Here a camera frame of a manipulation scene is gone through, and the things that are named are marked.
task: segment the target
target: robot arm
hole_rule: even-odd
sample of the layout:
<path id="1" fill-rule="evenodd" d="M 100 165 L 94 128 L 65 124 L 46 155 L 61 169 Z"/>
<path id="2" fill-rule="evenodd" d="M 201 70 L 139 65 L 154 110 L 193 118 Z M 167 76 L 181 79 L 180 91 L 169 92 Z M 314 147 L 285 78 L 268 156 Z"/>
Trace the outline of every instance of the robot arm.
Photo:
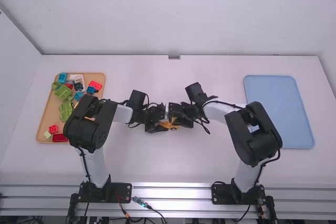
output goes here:
<path id="1" fill-rule="evenodd" d="M 87 174 L 97 188 L 104 186 L 109 178 L 102 146 L 112 122 L 140 123 L 145 131 L 167 131 L 160 121 L 169 120 L 173 125 L 193 128 L 195 119 L 204 118 L 227 124 L 235 150 L 241 159 L 234 178 L 238 189 L 245 193 L 255 186 L 260 176 L 260 165 L 274 157 L 282 147 L 282 140 L 259 102 L 237 106 L 208 97 L 197 82 L 186 87 L 191 103 L 158 104 L 144 110 L 145 94 L 133 90 L 126 106 L 110 100 L 99 100 L 84 95 L 64 126 L 64 135 L 78 153 L 85 155 Z M 259 129 L 251 132 L 250 126 Z"/>

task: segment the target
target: wooden tray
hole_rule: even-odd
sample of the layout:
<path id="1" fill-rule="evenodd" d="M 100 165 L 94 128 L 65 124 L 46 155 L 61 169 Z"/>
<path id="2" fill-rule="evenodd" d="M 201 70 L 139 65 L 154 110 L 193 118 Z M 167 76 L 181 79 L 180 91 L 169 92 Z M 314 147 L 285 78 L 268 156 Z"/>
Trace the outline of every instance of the wooden tray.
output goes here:
<path id="1" fill-rule="evenodd" d="M 84 84 L 85 84 L 86 88 L 88 87 L 90 81 L 96 81 L 96 82 L 102 84 L 103 87 L 99 90 L 98 93 L 94 94 L 95 97 L 98 97 L 99 99 L 102 98 L 103 90 L 104 90 L 104 86 L 105 86 L 105 75 L 103 73 L 68 73 L 68 80 L 69 80 L 69 77 L 70 77 L 71 74 L 82 74 L 83 77 L 84 77 Z M 56 75 L 54 81 L 58 81 L 58 76 L 59 76 L 59 74 Z M 51 84 L 52 84 L 52 82 L 50 82 L 50 94 L 49 94 L 49 98 L 48 98 L 48 101 L 47 101 L 47 105 L 46 105 L 46 107 L 44 109 L 44 112 L 43 112 L 43 116 L 42 116 L 40 125 L 38 127 L 38 131 L 37 131 L 37 134 L 36 134 L 36 140 L 37 140 L 37 142 L 44 143 L 44 144 L 64 144 L 64 143 L 54 143 L 52 141 L 52 137 L 49 140 L 44 137 L 44 133 L 46 131 L 48 131 L 49 126 L 57 124 L 57 126 L 59 127 L 59 133 L 63 133 L 63 127 L 64 127 L 64 124 L 65 124 L 65 122 L 62 122 L 61 119 L 59 118 L 60 112 L 59 112 L 58 107 L 62 103 L 66 102 L 66 100 L 63 101 L 63 100 L 59 99 L 54 94 L 55 91 L 53 89 L 51 89 Z M 75 94 L 76 94 L 76 91 L 73 88 L 72 89 L 72 95 L 75 95 Z M 76 101 L 76 99 L 73 99 L 72 102 L 73 102 L 74 106 L 76 106 L 77 103 L 78 103 Z"/>

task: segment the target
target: plastic block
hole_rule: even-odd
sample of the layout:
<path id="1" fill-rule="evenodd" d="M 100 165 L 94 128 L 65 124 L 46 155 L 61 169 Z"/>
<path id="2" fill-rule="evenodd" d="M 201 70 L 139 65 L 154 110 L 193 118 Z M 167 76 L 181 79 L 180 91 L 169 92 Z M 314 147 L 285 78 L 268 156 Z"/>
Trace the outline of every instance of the plastic block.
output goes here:
<path id="1" fill-rule="evenodd" d="M 76 82 L 75 83 L 75 90 L 81 92 L 83 90 L 83 84 L 81 82 Z"/>
<path id="2" fill-rule="evenodd" d="M 68 78 L 67 73 L 60 73 L 59 77 L 58 77 L 58 82 L 64 84 L 64 83 L 66 83 L 67 78 Z"/>
<path id="3" fill-rule="evenodd" d="M 99 83 L 97 83 L 97 82 L 95 82 L 95 81 L 90 81 L 89 86 L 94 87 L 94 88 L 97 89 L 98 91 L 101 89 L 101 87 L 103 87 L 102 84 L 99 84 Z"/>
<path id="4" fill-rule="evenodd" d="M 72 83 L 65 83 L 65 86 L 67 86 L 69 89 L 74 88 L 74 85 Z"/>
<path id="5" fill-rule="evenodd" d="M 48 131 L 46 131 L 44 133 L 44 136 L 46 137 L 46 139 L 50 139 L 51 138 L 51 134 Z"/>
<path id="6" fill-rule="evenodd" d="M 61 119 L 62 122 L 66 122 L 69 117 L 72 114 L 72 110 L 62 110 L 61 115 L 59 115 L 59 118 Z"/>
<path id="7" fill-rule="evenodd" d="M 82 98 L 82 96 L 83 96 L 82 93 L 77 92 L 77 93 L 75 94 L 75 99 L 76 99 L 77 101 L 79 101 L 79 100 Z"/>
<path id="8" fill-rule="evenodd" d="M 56 90 L 59 86 L 61 86 L 61 83 L 59 83 L 58 81 L 55 81 L 52 83 L 51 88 Z"/>
<path id="9" fill-rule="evenodd" d="M 95 88 L 93 86 L 88 86 L 88 89 L 86 90 L 87 93 L 94 94 Z"/>
<path id="10" fill-rule="evenodd" d="M 72 90 L 65 85 L 61 85 L 61 87 L 55 91 L 55 95 L 65 100 L 72 95 Z"/>
<path id="11" fill-rule="evenodd" d="M 63 134 L 55 134 L 52 136 L 53 142 L 59 143 L 59 142 L 67 142 L 68 139 Z"/>
<path id="12" fill-rule="evenodd" d="M 56 124 L 49 126 L 49 133 L 50 134 L 58 133 L 58 126 Z"/>
<path id="13" fill-rule="evenodd" d="M 65 102 L 65 103 L 62 103 L 62 104 L 58 107 L 58 109 L 59 109 L 60 111 L 62 111 L 62 110 L 70 110 L 70 111 L 72 111 L 72 103 L 71 103 L 71 102 Z"/>

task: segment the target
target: red block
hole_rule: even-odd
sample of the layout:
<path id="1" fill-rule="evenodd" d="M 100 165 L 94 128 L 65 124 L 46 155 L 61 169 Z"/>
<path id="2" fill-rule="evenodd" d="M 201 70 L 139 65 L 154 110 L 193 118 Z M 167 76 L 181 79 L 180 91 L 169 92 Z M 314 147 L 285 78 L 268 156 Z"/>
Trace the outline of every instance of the red block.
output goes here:
<path id="1" fill-rule="evenodd" d="M 100 90 L 101 87 L 103 87 L 102 84 L 99 84 L 99 83 L 97 83 L 97 82 L 95 82 L 95 81 L 91 81 L 91 82 L 89 83 L 89 86 L 92 86 L 92 87 L 94 87 L 94 88 L 97 89 L 97 90 Z"/>
<path id="2" fill-rule="evenodd" d="M 67 86 L 69 89 L 73 89 L 74 85 L 71 83 L 65 83 L 65 86 Z"/>
<path id="3" fill-rule="evenodd" d="M 52 135 L 53 142 L 59 143 L 59 142 L 67 142 L 68 139 L 63 134 L 54 134 Z"/>
<path id="4" fill-rule="evenodd" d="M 49 126 L 49 133 L 50 134 L 55 134 L 55 133 L 58 133 L 58 126 L 57 125 L 52 125 L 52 126 Z"/>

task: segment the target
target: white wall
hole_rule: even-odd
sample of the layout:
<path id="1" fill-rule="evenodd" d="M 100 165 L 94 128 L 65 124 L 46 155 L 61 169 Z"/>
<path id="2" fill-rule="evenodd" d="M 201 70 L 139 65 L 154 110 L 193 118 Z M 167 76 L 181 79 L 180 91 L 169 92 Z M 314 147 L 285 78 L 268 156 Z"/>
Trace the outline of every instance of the white wall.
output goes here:
<path id="1" fill-rule="evenodd" d="M 1 163 L 40 63 L 41 54 L 1 10 L 0 12 Z"/>
<path id="2" fill-rule="evenodd" d="M 47 54 L 313 54 L 336 92 L 336 0 L 0 2 Z"/>

